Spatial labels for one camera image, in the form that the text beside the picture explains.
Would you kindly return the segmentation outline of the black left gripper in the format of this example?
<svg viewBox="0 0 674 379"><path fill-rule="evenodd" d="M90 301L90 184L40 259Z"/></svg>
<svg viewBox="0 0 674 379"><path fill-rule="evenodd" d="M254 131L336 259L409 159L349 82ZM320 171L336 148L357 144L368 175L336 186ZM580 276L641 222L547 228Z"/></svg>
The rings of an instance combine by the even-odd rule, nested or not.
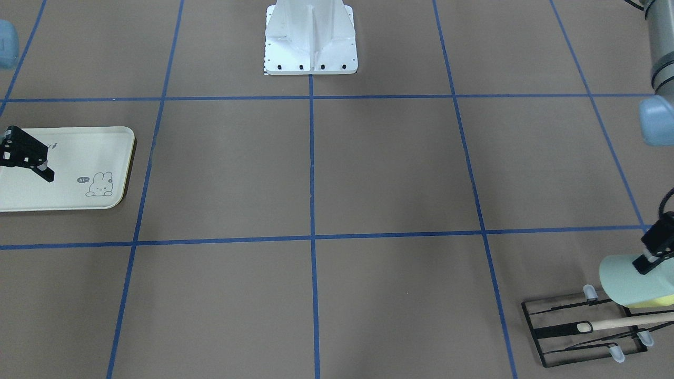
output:
<svg viewBox="0 0 674 379"><path fill-rule="evenodd" d="M631 262L639 274L648 274L672 254L673 212L660 214L659 219L642 236L647 253Z"/></svg>

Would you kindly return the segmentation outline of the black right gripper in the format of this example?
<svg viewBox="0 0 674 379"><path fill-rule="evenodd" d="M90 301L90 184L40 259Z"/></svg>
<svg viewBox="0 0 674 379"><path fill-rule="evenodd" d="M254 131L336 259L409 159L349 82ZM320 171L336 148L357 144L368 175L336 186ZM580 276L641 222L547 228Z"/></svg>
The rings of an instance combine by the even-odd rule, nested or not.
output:
<svg viewBox="0 0 674 379"><path fill-rule="evenodd" d="M10 126L2 136L2 166L29 168L40 178L52 183L55 171L48 166L48 147L17 126Z"/></svg>

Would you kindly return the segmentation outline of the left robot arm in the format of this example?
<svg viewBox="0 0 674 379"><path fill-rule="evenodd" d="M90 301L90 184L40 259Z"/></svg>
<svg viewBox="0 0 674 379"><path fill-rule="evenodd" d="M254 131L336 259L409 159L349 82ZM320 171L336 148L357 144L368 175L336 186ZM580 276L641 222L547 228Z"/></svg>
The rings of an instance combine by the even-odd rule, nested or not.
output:
<svg viewBox="0 0 674 379"><path fill-rule="evenodd" d="M650 43L650 85L654 94L639 105L643 141L650 146L672 145L672 1L628 1L643 14ZM672 257L672 212L665 211L672 198L669 190L657 211L658 219L642 236L645 252L633 261L639 274L645 275Z"/></svg>

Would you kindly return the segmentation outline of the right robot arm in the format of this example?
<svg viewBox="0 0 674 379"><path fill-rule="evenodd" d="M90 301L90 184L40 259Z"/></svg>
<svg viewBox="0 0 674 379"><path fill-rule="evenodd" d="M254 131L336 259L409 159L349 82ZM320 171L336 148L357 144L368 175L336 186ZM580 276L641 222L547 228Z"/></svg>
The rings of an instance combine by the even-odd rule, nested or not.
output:
<svg viewBox="0 0 674 379"><path fill-rule="evenodd" d="M18 65L19 41L17 29L7 20L1 20L2 69ZM2 130L1 166L31 170L41 179L52 183L54 171L48 167L48 146L15 125Z"/></svg>

